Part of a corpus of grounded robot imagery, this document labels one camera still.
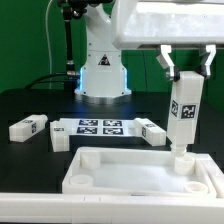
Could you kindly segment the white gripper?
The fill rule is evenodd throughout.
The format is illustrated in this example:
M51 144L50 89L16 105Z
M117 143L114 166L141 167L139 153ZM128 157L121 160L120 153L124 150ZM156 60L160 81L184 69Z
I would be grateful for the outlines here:
M216 55L213 44L224 45L224 0L116 0L111 23L112 42L118 49L160 45L156 59L174 82L180 71L170 57L170 45L200 45L198 73L209 79Z

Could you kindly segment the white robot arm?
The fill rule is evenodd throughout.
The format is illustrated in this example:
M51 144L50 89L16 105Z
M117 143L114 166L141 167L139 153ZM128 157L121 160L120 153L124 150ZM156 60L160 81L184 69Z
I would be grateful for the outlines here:
M224 47L224 0L112 0L106 13L100 3L87 5L86 62L75 95L80 100L111 104L131 95L123 50L155 49L169 79L180 72L170 57L174 48L202 49L202 74L218 48Z

